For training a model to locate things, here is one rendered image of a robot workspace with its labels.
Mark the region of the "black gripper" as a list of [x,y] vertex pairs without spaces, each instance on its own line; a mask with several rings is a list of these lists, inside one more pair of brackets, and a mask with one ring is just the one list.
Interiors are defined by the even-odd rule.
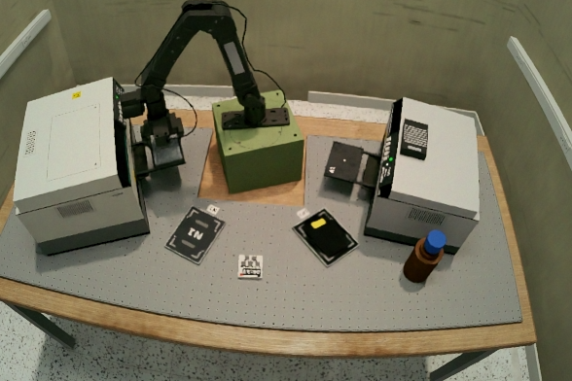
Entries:
[[[166,113],[166,111],[167,111],[167,109],[165,110],[164,114]],[[150,116],[149,114],[148,114],[148,116],[151,117],[151,118],[156,119],[156,118],[162,117],[164,114],[162,114],[162,115],[159,116],[159,117],[152,117],[152,116]],[[168,130],[168,131],[169,131],[169,135],[177,134],[177,137],[184,135],[184,127],[183,127],[182,121],[180,121],[181,118],[176,118],[175,113],[170,113],[170,119],[171,119],[172,129]],[[178,123],[177,123],[177,122],[178,122]],[[154,134],[151,135],[150,128],[149,128],[149,125],[148,125],[148,121],[147,121],[147,120],[144,120],[144,121],[143,121],[143,124],[144,124],[144,125],[141,125],[141,126],[140,126],[142,144],[143,144],[144,146],[148,147],[151,151],[153,151],[153,147],[152,147],[152,143],[151,143],[150,136],[152,136],[152,135],[154,135]],[[179,126],[179,128],[178,128],[178,126]],[[177,131],[176,131],[176,130],[177,130]],[[182,138],[182,137],[181,137],[181,138]],[[178,143],[179,143],[179,145],[180,145],[181,138],[178,138]],[[150,141],[150,142],[149,142],[149,141]]]

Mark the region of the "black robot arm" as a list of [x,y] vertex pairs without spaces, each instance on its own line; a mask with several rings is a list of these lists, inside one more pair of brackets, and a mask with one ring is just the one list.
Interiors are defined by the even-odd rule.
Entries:
[[[187,7],[201,2],[222,3],[229,6],[222,0],[187,0],[182,5],[182,13]],[[174,63],[192,38],[201,30],[212,35],[212,38],[216,40],[232,78],[232,86],[238,103],[244,106],[244,111],[222,113],[222,130],[288,126],[290,118],[287,108],[266,109],[266,100],[260,95],[253,73],[249,71],[236,33],[237,29],[234,26],[229,7],[204,4],[188,9],[178,19],[147,68],[149,61],[146,64],[146,69],[144,68],[145,71],[141,74],[141,86],[143,87],[121,94],[124,120],[143,116],[144,103],[146,103],[150,116],[159,117],[164,114],[166,110],[164,94],[161,89],[154,87],[165,86],[166,78]],[[160,118],[154,119],[148,114],[147,121],[151,135],[154,134],[156,146],[161,149],[168,148],[171,144],[171,141],[167,141],[170,138],[168,130],[172,129],[168,108]]]

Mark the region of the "brown bottle with blue cap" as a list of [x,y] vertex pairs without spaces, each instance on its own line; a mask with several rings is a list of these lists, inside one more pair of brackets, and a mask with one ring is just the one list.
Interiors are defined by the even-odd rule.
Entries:
[[439,230],[421,238],[404,264],[405,277],[413,283],[425,281],[442,259],[446,242],[446,236]]

